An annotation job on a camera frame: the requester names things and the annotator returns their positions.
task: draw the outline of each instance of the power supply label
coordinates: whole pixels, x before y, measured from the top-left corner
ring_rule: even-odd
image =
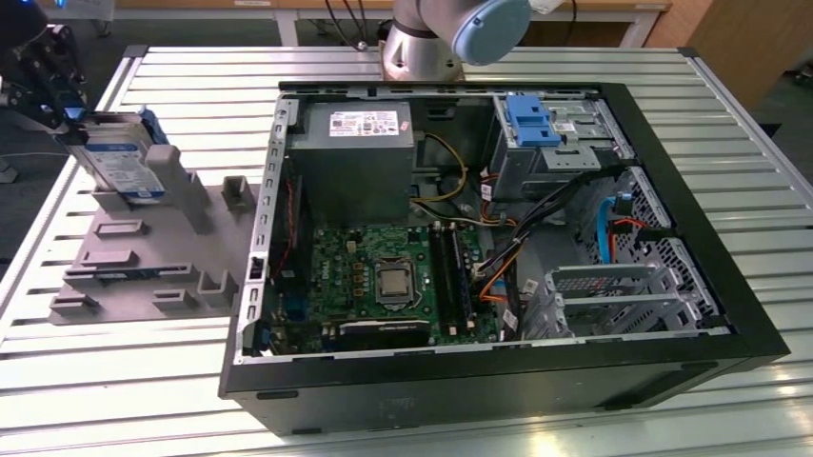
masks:
[[[329,136],[397,136],[397,111],[336,111]]]

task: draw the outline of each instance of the motherboard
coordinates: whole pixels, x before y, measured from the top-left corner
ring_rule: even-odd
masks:
[[[307,299],[285,304],[299,353],[496,340],[472,226],[317,228],[312,252]]]

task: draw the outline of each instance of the blue drive bracket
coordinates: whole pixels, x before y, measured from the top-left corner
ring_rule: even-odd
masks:
[[[558,146],[562,137],[550,125],[550,111],[534,95],[507,95],[505,114],[519,146]]]

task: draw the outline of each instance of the ram slot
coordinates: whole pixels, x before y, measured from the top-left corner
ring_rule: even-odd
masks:
[[[444,239],[444,227],[429,227],[429,256],[432,258],[433,302],[440,324],[440,331],[445,335],[457,334],[457,317],[455,314],[456,283],[449,274],[448,257]]]
[[[455,230],[455,224],[445,230],[447,244],[451,246],[449,258],[453,259],[453,284],[455,284],[455,295],[457,297],[457,305],[455,310],[457,316],[457,323],[464,326],[465,329],[473,328],[473,310],[471,308],[471,293],[468,291],[468,275],[465,274],[465,264],[461,258],[461,247],[459,244],[457,231]]]

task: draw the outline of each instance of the cpu socket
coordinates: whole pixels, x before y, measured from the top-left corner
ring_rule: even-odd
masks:
[[[376,303],[389,310],[412,302],[412,265],[408,259],[379,259],[375,263]]]

